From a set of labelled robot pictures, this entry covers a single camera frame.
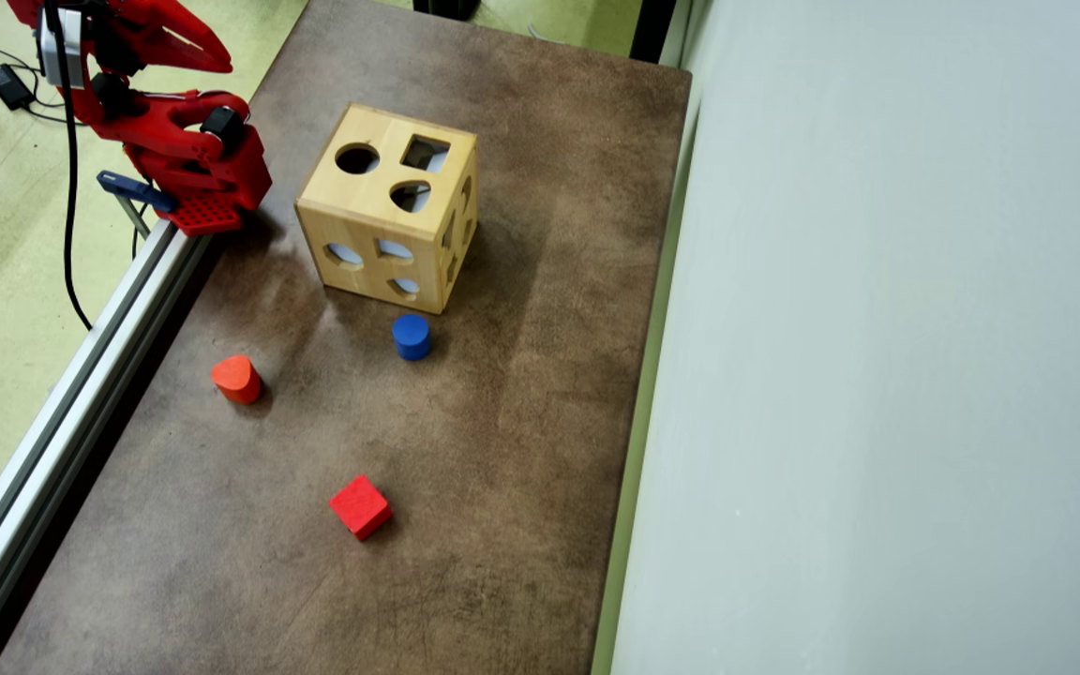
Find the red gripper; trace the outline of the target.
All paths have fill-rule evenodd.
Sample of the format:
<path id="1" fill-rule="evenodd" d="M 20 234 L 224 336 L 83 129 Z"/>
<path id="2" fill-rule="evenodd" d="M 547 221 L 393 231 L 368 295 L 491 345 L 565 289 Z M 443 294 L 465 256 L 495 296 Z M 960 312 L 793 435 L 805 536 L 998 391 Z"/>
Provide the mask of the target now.
<path id="1" fill-rule="evenodd" d="M 218 35 L 180 1 L 82 1 L 103 69 L 134 76 L 146 66 L 231 73 Z"/>

